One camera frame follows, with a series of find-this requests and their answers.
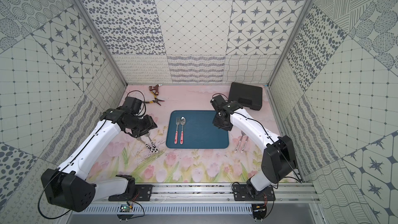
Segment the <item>cow pattern handle spoon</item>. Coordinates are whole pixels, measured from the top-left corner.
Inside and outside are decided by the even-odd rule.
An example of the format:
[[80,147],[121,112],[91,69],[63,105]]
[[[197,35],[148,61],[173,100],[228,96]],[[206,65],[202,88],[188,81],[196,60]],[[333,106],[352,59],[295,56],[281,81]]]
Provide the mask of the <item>cow pattern handle spoon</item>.
[[151,139],[151,137],[150,137],[150,133],[148,132],[146,135],[145,135],[148,139],[149,139],[149,141],[150,141],[150,143],[151,143],[151,146],[152,146],[152,149],[153,149],[153,151],[155,152],[155,153],[158,153],[159,152],[159,150],[158,150],[158,148],[156,147],[156,145],[155,145],[155,143],[153,142],[153,140]]

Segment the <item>white hello kitty spoon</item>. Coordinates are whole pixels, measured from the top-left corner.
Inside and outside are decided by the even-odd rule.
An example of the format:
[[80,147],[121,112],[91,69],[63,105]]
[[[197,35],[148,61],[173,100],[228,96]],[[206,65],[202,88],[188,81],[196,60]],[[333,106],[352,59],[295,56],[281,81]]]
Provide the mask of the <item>white hello kitty spoon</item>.
[[239,139],[238,144],[237,144],[237,146],[235,148],[235,151],[234,151],[235,153],[237,153],[237,151],[239,150],[239,147],[241,145],[241,142],[242,142],[242,139],[243,139],[244,136],[245,136],[245,133],[243,131],[241,131],[240,139]]

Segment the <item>pink strawberry handle spoon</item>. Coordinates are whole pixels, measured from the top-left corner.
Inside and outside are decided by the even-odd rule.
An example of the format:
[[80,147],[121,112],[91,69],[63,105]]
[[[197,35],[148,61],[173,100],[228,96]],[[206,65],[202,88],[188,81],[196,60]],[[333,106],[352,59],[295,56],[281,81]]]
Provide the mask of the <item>pink strawberry handle spoon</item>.
[[184,125],[186,124],[185,117],[181,117],[180,124],[181,124],[180,144],[182,145],[184,141]]

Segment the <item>pink strawberry handle fork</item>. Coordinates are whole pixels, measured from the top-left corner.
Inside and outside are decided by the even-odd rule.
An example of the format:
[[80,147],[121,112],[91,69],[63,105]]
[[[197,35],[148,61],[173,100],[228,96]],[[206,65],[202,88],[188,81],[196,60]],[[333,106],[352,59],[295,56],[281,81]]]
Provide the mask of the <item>pink strawberry handle fork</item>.
[[177,117],[177,118],[176,118],[176,132],[175,132],[174,144],[177,144],[177,143],[178,143],[178,129],[179,129],[179,125],[180,125],[180,118]]

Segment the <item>cow pattern handle fork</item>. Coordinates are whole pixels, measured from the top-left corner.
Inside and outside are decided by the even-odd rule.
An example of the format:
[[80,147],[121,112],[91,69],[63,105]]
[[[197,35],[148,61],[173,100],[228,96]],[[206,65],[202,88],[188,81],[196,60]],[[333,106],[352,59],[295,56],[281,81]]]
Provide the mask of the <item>cow pattern handle fork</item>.
[[145,147],[146,147],[147,149],[149,149],[152,153],[155,152],[155,150],[154,150],[151,146],[149,146],[147,143],[145,143],[140,137],[137,137],[136,139],[137,139],[138,141],[140,141],[142,144],[144,144]]

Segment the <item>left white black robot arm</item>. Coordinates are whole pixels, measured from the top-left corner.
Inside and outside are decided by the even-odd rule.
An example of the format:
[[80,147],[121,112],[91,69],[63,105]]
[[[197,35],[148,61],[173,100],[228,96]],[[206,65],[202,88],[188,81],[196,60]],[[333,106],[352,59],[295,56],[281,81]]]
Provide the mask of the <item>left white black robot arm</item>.
[[138,117],[121,109],[108,109],[100,117],[86,140],[57,169],[47,169],[41,176],[43,195],[49,204],[75,212],[85,210],[92,201],[129,201],[135,198],[135,179],[116,175],[99,183],[87,182],[87,177],[108,144],[120,133],[129,130],[134,138],[157,128],[151,116]]

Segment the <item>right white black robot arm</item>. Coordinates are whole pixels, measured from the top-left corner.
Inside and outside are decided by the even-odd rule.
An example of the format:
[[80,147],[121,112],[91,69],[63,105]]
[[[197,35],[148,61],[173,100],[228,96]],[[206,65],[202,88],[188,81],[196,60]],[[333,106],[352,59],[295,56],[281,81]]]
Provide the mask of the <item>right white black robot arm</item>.
[[237,127],[263,152],[261,169],[246,182],[252,198],[272,184],[278,184],[297,168],[294,145],[287,135],[279,136],[266,129],[237,101],[228,101],[217,95],[210,103],[216,111],[214,126],[225,131]]

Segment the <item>teal plastic tray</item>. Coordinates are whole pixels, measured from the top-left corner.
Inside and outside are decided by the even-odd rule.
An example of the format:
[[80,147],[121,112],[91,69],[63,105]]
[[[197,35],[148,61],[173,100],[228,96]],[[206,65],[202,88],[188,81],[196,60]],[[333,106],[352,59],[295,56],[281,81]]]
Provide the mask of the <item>teal plastic tray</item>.
[[[185,110],[173,111],[170,115],[166,146],[170,149],[226,149],[229,133],[212,124],[215,111]],[[180,144],[181,124],[178,129],[178,143],[174,144],[176,118],[185,117],[184,141]]]

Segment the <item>black plastic case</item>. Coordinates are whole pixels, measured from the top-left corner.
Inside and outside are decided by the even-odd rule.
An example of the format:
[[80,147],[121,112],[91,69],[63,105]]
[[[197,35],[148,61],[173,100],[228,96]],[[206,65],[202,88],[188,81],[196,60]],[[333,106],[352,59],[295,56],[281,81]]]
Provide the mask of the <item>black plastic case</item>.
[[232,83],[228,99],[251,110],[259,111],[262,108],[263,89],[258,86]]

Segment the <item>left green circuit board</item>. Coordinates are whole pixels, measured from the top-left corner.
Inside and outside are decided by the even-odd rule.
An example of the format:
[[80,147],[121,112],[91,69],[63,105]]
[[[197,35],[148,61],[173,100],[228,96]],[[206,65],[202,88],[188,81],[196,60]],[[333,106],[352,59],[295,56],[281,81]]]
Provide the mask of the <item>left green circuit board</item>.
[[117,217],[120,220],[128,221],[129,219],[132,219],[134,215],[132,214],[132,209],[129,205],[121,205]]

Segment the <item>right black controller board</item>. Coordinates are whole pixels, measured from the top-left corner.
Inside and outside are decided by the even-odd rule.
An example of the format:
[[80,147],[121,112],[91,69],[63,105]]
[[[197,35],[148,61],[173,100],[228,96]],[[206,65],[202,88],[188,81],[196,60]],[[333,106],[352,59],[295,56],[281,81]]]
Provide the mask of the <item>right black controller board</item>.
[[255,221],[263,221],[267,215],[267,207],[264,204],[252,204],[252,216]]

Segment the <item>yellow black handled pliers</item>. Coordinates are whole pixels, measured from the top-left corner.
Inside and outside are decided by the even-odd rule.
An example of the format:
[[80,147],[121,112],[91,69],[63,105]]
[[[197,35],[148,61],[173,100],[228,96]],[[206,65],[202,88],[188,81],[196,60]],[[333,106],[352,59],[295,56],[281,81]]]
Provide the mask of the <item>yellow black handled pliers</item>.
[[152,92],[152,91],[151,91],[151,94],[153,95],[154,99],[151,100],[151,101],[145,101],[145,104],[153,104],[153,103],[155,103],[155,104],[158,104],[159,106],[161,106],[160,103],[163,102],[164,100],[158,99],[157,95],[154,92]]

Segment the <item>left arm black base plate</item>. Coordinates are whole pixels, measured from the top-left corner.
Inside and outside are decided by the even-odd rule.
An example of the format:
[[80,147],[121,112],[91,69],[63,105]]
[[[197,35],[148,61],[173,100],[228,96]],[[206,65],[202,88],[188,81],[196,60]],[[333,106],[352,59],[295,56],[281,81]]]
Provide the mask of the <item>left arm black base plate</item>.
[[121,201],[150,201],[153,185],[130,185],[127,190],[120,195],[113,195],[108,198],[110,202]]

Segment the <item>aluminium mounting rail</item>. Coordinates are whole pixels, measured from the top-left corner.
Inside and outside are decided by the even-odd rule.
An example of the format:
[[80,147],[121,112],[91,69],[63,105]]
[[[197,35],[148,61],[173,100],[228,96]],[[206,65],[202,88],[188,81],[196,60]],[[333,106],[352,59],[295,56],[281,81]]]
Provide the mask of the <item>aluminium mounting rail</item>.
[[[138,200],[144,203],[233,203],[236,198],[244,203],[254,203],[242,190],[234,190],[242,184],[231,183],[154,183],[150,191],[140,193]],[[320,203],[311,183],[279,183],[269,187],[267,199],[274,203]]]

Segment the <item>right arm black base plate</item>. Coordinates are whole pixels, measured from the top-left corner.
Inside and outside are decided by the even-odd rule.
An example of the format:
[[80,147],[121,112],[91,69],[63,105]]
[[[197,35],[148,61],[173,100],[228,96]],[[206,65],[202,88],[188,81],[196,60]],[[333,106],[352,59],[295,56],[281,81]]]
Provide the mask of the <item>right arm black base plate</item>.
[[247,184],[233,183],[232,193],[235,201],[274,201],[274,189],[272,186],[264,188],[262,191],[255,190]]

